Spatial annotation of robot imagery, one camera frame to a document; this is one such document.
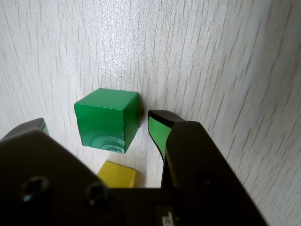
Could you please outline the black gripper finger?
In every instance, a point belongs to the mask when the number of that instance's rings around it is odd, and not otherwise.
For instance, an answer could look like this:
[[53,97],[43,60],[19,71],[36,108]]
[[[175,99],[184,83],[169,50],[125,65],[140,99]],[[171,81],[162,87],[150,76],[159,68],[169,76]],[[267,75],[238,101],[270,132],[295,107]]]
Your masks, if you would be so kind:
[[1,225],[113,225],[106,188],[42,124],[24,123],[0,142]]

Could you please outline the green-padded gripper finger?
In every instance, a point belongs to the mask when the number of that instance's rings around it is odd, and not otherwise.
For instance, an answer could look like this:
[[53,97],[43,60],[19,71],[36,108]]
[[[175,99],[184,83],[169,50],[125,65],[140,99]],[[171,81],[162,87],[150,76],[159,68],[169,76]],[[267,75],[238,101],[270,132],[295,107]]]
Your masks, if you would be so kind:
[[174,191],[181,225],[266,225],[200,122],[167,110],[150,110],[148,131],[164,161],[161,185]]

